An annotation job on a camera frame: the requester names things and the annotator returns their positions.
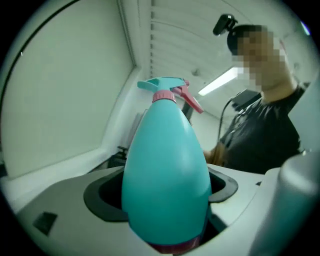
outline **black cable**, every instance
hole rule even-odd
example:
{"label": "black cable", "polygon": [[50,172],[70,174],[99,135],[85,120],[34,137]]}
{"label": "black cable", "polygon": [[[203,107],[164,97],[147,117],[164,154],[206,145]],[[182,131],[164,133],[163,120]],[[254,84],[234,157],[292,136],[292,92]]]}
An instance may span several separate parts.
{"label": "black cable", "polygon": [[230,104],[230,102],[231,102],[233,99],[234,99],[233,97],[230,98],[230,99],[227,101],[227,103],[224,105],[224,107],[223,107],[223,110],[222,110],[222,113],[221,113],[221,117],[220,117],[220,123],[219,123],[218,139],[217,139],[216,143],[218,143],[219,140],[220,140],[221,126],[222,126],[222,122],[223,122],[223,119],[224,119],[225,110],[226,110],[227,106]]}

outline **white surface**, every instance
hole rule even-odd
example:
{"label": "white surface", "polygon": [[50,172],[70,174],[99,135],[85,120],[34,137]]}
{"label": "white surface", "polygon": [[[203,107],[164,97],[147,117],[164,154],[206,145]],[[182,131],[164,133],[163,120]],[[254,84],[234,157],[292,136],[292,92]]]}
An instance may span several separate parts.
{"label": "white surface", "polygon": [[302,26],[284,40],[290,67],[301,82],[312,82],[320,67],[319,50]]}
{"label": "white surface", "polygon": [[[17,219],[33,241],[53,256],[158,256],[159,252],[139,238],[128,222],[107,222],[86,207],[83,193],[93,181],[121,167],[94,171],[85,176],[58,182],[22,209]],[[49,236],[34,226],[43,213],[56,213]]]}
{"label": "white surface", "polygon": [[143,80],[143,73],[139,67],[135,67],[125,82],[107,122],[101,147],[108,150],[110,155],[118,151],[118,146],[127,146],[127,138],[136,116],[136,87],[139,80]]}
{"label": "white surface", "polygon": [[107,158],[107,151],[100,148],[15,179],[5,176],[0,179],[1,190],[13,212],[17,213],[50,185],[84,175]]}
{"label": "white surface", "polygon": [[[191,116],[192,128],[203,150],[212,150],[217,144],[219,119],[208,112],[199,114],[195,110]],[[224,134],[225,126],[222,125],[221,134]]]}
{"label": "white surface", "polygon": [[3,100],[9,177],[99,148],[132,68],[116,0],[81,0],[50,20],[20,56]]}
{"label": "white surface", "polygon": [[142,68],[142,76],[150,78],[151,0],[119,0],[123,6],[134,60]]}
{"label": "white surface", "polygon": [[253,199],[239,218],[223,232],[186,256],[247,256],[275,193],[280,168],[266,172]]}
{"label": "white surface", "polygon": [[233,196],[223,202],[210,204],[212,213],[216,214],[227,226],[230,226],[255,196],[259,189],[256,183],[261,182],[265,175],[228,169],[213,164],[208,164],[208,166],[235,179],[238,183],[238,190]]}
{"label": "white surface", "polygon": [[302,147],[309,151],[320,150],[320,70],[300,100],[289,113],[298,132]]}

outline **fluorescent light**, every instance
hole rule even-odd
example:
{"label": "fluorescent light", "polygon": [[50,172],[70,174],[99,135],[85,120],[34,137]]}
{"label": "fluorescent light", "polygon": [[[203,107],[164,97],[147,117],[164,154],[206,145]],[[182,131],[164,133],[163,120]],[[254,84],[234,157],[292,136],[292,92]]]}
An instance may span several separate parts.
{"label": "fluorescent light", "polygon": [[304,32],[306,33],[306,35],[307,35],[307,36],[310,36],[309,28],[308,28],[302,21],[300,21],[300,22],[301,22],[301,25],[302,25],[303,30],[304,30]]}
{"label": "fluorescent light", "polygon": [[228,71],[220,75],[217,79],[213,80],[206,87],[198,92],[201,96],[205,96],[213,90],[223,86],[224,84],[230,82],[232,79],[235,79],[238,75],[238,69],[236,67],[230,68]]}

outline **person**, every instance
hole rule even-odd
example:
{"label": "person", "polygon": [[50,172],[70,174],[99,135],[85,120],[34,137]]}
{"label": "person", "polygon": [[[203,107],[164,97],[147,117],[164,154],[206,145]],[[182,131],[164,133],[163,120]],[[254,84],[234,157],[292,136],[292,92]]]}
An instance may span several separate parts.
{"label": "person", "polygon": [[229,33],[228,48],[261,98],[240,111],[210,151],[208,164],[265,174],[299,154],[299,135],[288,113],[304,90],[290,72],[283,42],[264,26],[240,25]]}

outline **spray bottle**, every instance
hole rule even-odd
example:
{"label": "spray bottle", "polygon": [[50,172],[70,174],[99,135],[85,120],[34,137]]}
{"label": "spray bottle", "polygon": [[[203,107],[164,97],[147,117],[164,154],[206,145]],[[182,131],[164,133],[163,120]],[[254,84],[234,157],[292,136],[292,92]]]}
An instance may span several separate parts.
{"label": "spray bottle", "polygon": [[203,109],[182,78],[157,77],[137,86],[154,94],[127,155],[122,210],[131,229],[154,249],[182,253],[199,245],[211,183],[202,148],[174,93],[197,112]]}

